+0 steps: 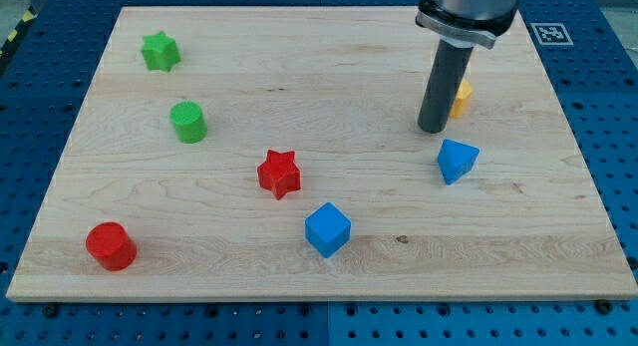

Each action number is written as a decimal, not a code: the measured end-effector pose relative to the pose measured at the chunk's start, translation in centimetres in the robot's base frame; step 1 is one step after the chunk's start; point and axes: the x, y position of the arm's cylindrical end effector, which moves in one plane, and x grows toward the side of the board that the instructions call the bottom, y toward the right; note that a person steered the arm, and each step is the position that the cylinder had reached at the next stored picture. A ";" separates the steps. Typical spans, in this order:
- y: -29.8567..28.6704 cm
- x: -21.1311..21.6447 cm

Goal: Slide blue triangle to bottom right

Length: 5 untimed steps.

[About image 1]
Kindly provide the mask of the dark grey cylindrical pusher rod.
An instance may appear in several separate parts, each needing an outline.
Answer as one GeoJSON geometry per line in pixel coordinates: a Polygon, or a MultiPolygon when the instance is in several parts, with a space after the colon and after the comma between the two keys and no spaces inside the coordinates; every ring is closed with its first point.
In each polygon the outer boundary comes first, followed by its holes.
{"type": "Polygon", "coordinates": [[[437,134],[445,129],[472,51],[440,40],[418,116],[422,131],[437,134]]]}

